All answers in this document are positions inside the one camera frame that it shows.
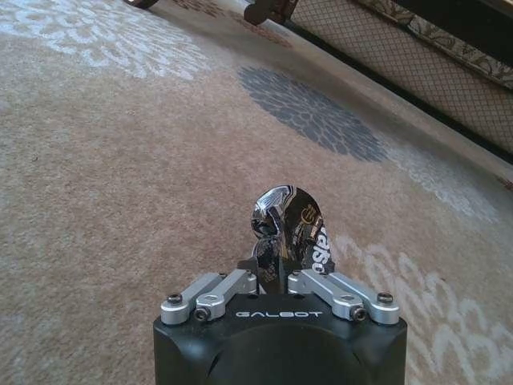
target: carpet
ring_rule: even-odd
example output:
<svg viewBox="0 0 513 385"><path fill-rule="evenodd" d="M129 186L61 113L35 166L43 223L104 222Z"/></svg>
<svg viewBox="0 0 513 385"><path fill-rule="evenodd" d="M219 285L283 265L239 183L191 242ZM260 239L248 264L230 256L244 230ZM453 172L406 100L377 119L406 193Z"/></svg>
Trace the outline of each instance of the carpet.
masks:
<svg viewBox="0 0 513 385"><path fill-rule="evenodd" d="M154 383L166 294L294 184L389 290L407 383L513 374L513 168L243 0L4 0L0 383Z"/></svg>

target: black plastic housing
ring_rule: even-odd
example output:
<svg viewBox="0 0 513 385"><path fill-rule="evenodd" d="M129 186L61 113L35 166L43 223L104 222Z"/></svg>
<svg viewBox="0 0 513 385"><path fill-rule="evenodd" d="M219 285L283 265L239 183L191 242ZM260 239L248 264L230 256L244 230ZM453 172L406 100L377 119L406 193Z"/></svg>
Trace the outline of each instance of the black plastic housing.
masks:
<svg viewBox="0 0 513 385"><path fill-rule="evenodd" d="M237 294L213 322L153 323L157 385L403 385L406 323L347 322L314 294Z"/></svg>

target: metal link bar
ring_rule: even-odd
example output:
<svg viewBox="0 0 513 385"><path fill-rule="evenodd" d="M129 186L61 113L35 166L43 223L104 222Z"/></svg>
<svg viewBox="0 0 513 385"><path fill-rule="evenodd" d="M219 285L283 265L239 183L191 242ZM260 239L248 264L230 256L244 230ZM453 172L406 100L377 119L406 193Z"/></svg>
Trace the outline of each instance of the metal link bar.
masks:
<svg viewBox="0 0 513 385"><path fill-rule="evenodd" d="M179 325L188 320L194 302L202 293L219 285L223 278L219 274L206 273L194 281L176 298L169 298L160 305L160 318L166 325Z"/></svg>
<svg viewBox="0 0 513 385"><path fill-rule="evenodd" d="M333 314L348 321L363 321L366 311L362 300L354 294L342 290L327 279L327 275L312 269L297 270L289 275L290 294L314 293L331 306Z"/></svg>
<svg viewBox="0 0 513 385"><path fill-rule="evenodd" d="M194 315L200 321L212 321L222 317L226 304L235 294L257 292L257 276L249 270L233 270L219 285L196 299Z"/></svg>
<svg viewBox="0 0 513 385"><path fill-rule="evenodd" d="M341 289L360 297L373 321L384 325L395 325L399 322L401 311L391 294L378 294L369 287L347 278L344 274L331 273L327 278Z"/></svg>

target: mesh panel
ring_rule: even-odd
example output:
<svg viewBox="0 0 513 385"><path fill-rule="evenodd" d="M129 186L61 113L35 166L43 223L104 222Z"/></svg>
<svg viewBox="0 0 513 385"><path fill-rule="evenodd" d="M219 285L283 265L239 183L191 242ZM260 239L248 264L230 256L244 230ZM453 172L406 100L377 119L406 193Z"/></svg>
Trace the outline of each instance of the mesh panel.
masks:
<svg viewBox="0 0 513 385"><path fill-rule="evenodd" d="M299 1L298 26L513 152L513 93L350 0Z"/></svg>

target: screw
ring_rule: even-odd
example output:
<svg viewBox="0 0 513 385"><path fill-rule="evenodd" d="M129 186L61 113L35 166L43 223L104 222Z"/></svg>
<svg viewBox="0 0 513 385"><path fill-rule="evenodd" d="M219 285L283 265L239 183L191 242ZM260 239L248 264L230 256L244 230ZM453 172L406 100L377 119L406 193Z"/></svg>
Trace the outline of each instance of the screw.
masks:
<svg viewBox="0 0 513 385"><path fill-rule="evenodd" d="M351 310L351 318L356 322L361 322L367 318L367 310L361 306L356 306Z"/></svg>
<svg viewBox="0 0 513 385"><path fill-rule="evenodd" d="M380 302L380 303L385 303L385 304L389 305L393 301L394 301L394 296L390 293L382 292L382 293L378 294L378 302Z"/></svg>
<svg viewBox="0 0 513 385"><path fill-rule="evenodd" d="M182 294L180 293L173 293L168 295L168 302L172 305L178 305L179 303L182 303L184 299L182 298Z"/></svg>
<svg viewBox="0 0 513 385"><path fill-rule="evenodd" d="M204 307L200 307L194 310L194 318L200 322L207 322L210 318L210 310Z"/></svg>

